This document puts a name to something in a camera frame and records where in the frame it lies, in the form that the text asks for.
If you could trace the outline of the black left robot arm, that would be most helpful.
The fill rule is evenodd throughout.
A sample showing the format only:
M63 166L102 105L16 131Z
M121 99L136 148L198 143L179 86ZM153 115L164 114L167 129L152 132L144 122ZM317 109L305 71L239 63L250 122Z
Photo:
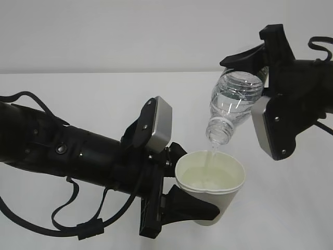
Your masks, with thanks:
M170 142L172 108L162 98L151 98L119 141L71 126L43 102L39 106L36 110L1 98L1 162L25 171L64 177L73 184L73 198L79 191L77 180L127 193L129 198L108 220L94 215L74 227L54 223L52 230L21 219L1 203L1 212L14 223L47 236L85 239L103 233L139 197L140 234L155 238L165 224L210 222L220 214L216 205L177 186L163 193L164 178L175 175L175 165L186 152Z

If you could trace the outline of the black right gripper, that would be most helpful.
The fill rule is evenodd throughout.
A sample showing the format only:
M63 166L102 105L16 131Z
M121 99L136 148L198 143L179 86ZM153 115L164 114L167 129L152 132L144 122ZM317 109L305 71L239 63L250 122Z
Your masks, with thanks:
M273 159L283 160L293 154L298 134L311 126L328 130L319 121L328 113L328 60L295 59L282 24L270 24L259 35L264 44L229 55L220 66L253 75L268 66L266 127Z

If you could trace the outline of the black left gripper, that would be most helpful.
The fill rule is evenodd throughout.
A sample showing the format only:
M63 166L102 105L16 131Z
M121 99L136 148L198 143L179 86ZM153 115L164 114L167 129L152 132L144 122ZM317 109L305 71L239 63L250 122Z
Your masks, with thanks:
M141 231L160 231L166 224L181 221L213 221L220 214L216 205L195 198L176 185L168 194L163 194L164 178L175 177L176 164L186 155L178 143L172 142L161 152L154 153L150 149L115 142L111 152L112 189L130 195L111 217L111 223L127 212L136 197L141 198Z

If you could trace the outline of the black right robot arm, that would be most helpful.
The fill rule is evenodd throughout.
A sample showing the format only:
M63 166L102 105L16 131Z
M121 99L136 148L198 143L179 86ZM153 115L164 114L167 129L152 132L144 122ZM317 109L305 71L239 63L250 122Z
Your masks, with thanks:
M220 65L252 75L268 68L268 87L251 107L260 147L274 160L283 160L296 148L296 137L332 113L332 52L319 43L332 43L327 36L314 36L308 47L327 53L325 59L296 59L282 24L269 24L259 32L260 44L225 57Z

